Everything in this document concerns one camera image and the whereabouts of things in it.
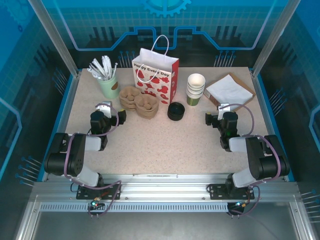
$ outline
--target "stacked paper cups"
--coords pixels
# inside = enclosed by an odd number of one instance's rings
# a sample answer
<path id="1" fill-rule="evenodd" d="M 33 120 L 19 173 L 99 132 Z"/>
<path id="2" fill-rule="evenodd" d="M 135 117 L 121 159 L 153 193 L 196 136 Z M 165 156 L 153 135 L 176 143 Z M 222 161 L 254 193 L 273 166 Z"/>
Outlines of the stacked paper cups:
<path id="1" fill-rule="evenodd" d="M 204 94 L 206 79 L 199 73 L 191 74 L 188 77 L 186 86 L 186 102 L 190 106 L 198 104 L 200 97 Z"/>

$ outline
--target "speckled tabletop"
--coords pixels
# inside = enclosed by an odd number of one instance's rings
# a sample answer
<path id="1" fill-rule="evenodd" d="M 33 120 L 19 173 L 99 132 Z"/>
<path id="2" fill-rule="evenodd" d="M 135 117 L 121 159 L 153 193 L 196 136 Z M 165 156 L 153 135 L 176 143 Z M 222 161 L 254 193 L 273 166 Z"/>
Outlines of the speckled tabletop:
<path id="1" fill-rule="evenodd" d="M 101 174 L 233 173 L 246 168 L 247 154 L 226 152 L 220 146 L 219 131 L 205 124 L 205 113 L 217 113 L 216 106 L 204 95 L 197 106 L 189 106 L 186 102 L 189 75 L 202 74 L 208 84 L 230 72 L 254 90 L 247 67 L 179 68 L 178 87 L 173 101 L 185 107 L 182 120 L 170 120 L 167 116 L 168 107 L 162 103 L 151 120 L 127 111 L 126 122 L 108 135 L 104 151 L 85 152 L 85 164 Z M 120 88 L 134 86 L 132 68 L 118 68 L 116 76 Z M 66 133 L 87 133 L 90 129 L 90 114 L 96 110 L 95 105 L 102 101 L 107 99 L 97 81 L 83 69 Z M 117 110 L 121 109 L 119 98 L 113 99 L 112 104 Z M 257 97 L 247 106 L 254 115 L 253 133 L 268 134 Z M 244 108 L 239 109 L 237 114 L 238 133 L 248 133 L 252 126 L 250 114 Z"/>

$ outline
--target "white paper bag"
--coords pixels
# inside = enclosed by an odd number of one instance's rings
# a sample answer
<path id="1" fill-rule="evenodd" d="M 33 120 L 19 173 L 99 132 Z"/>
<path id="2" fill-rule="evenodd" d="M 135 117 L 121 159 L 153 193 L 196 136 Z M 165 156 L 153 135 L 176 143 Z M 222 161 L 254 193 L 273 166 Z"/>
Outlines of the white paper bag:
<path id="1" fill-rule="evenodd" d="M 153 49 L 160 37 L 167 40 L 165 54 L 154 52 Z M 170 104 L 176 94 L 178 85 L 179 58 L 167 56 L 169 40 L 160 35 L 152 49 L 140 49 L 140 54 L 132 60 L 135 86 L 143 94 L 150 94 L 160 99 L 163 104 Z"/>

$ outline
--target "paper cup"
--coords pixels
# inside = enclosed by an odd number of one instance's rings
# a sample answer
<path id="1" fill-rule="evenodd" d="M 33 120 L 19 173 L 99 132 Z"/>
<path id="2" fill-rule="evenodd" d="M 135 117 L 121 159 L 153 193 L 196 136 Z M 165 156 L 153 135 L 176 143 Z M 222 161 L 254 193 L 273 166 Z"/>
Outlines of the paper cup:
<path id="1" fill-rule="evenodd" d="M 186 103 L 190 106 L 196 106 L 199 103 L 200 97 L 202 96 L 194 96 L 189 93 L 186 93 Z"/>
<path id="2" fill-rule="evenodd" d="M 203 87 L 201 87 L 201 88 L 194 88 L 194 87 L 190 86 L 189 83 L 188 83 L 186 88 L 190 89 L 192 91 L 195 91 L 195 92 L 199 92 L 199 91 L 202 91 L 203 89 L 205 89 L 205 85 L 203 85 Z"/>
<path id="3" fill-rule="evenodd" d="M 201 74 L 194 73 L 188 77 L 188 84 L 194 89 L 201 89 L 205 86 L 206 79 Z"/>
<path id="4" fill-rule="evenodd" d="M 118 97 L 120 87 L 118 85 L 116 76 L 112 77 L 108 81 L 102 81 L 99 79 L 97 79 L 97 81 L 100 85 L 100 88 L 101 88 L 103 95 L 107 99 L 115 99 L 116 97 Z"/>
<path id="5" fill-rule="evenodd" d="M 186 89 L 187 93 L 189 93 L 190 95 L 195 95 L 195 96 L 198 96 L 198 95 L 202 95 L 204 93 L 204 90 L 202 89 L 201 91 L 192 91 L 190 89 Z"/>

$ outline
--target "glass panel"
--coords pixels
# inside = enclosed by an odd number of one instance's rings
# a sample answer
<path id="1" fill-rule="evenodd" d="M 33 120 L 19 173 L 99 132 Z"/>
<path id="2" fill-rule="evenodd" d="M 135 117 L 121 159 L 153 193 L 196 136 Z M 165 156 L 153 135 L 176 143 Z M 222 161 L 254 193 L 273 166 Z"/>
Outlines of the glass panel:
<path id="1" fill-rule="evenodd" d="M 319 10 L 319 1 L 301 0 L 261 70 L 269 110 L 302 193 L 320 191 Z"/>
<path id="2" fill-rule="evenodd" d="M 0 22 L 0 232 L 14 239 L 70 73 L 28 1 L 0 1 Z"/>
<path id="3" fill-rule="evenodd" d="M 181 67 L 253 67 L 287 0 L 44 0 L 79 68 L 108 55 L 131 67 L 140 48 L 169 37 Z M 157 50 L 167 42 L 160 39 Z"/>
<path id="4" fill-rule="evenodd" d="M 107 239 L 153 240 L 297 239 L 286 204 L 259 203 L 250 217 L 240 220 L 236 216 L 231 219 L 225 212 L 109 212 L 98 219 L 100 224 L 84 212 L 43 212 L 39 219 L 35 240 L 43 240 L 44 236 L 46 240 L 71 236 L 73 239 L 106 239 L 106 236 Z"/>

